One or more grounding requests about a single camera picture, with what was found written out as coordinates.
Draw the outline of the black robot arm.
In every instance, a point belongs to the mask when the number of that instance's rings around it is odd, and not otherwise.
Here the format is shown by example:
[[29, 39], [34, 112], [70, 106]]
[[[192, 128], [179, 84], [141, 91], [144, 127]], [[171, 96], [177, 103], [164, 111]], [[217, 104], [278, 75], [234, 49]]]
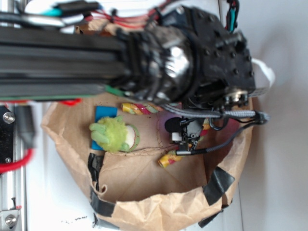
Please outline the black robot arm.
[[114, 36], [64, 34], [60, 18], [0, 14], [0, 99], [57, 101], [101, 94], [108, 87], [137, 102], [196, 100], [225, 105], [256, 89], [241, 32], [211, 13], [180, 6], [159, 10], [142, 30]]

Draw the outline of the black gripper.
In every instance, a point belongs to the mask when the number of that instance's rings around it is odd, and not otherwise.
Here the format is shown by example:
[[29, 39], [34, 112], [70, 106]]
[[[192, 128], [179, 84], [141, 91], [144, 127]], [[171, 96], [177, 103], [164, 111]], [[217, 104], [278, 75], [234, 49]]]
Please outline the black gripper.
[[195, 7], [151, 10], [139, 31], [117, 29], [129, 73], [110, 82], [115, 93], [156, 105], [246, 106], [256, 84], [242, 32]]

